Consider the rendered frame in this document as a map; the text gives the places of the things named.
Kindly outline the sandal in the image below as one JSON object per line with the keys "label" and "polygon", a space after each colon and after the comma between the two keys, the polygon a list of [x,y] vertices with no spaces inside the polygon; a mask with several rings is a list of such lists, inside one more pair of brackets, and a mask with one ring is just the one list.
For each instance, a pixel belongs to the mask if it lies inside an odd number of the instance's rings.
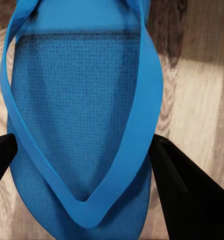
{"label": "sandal", "polygon": [[7,134],[18,147],[9,166],[56,240],[138,240],[143,231],[164,88],[150,4],[16,0],[0,63]]}

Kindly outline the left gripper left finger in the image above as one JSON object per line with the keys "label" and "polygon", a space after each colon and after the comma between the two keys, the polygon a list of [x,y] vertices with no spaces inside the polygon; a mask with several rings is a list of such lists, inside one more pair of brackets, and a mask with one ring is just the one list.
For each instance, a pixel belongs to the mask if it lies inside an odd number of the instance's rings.
{"label": "left gripper left finger", "polygon": [[0,181],[17,152],[17,140],[13,133],[0,136]]}

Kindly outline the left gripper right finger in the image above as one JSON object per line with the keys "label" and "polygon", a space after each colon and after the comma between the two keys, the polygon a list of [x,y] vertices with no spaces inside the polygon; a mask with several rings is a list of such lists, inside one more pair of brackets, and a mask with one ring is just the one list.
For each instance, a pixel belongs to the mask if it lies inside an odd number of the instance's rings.
{"label": "left gripper right finger", "polygon": [[163,136],[148,153],[169,240],[224,240],[224,189]]}

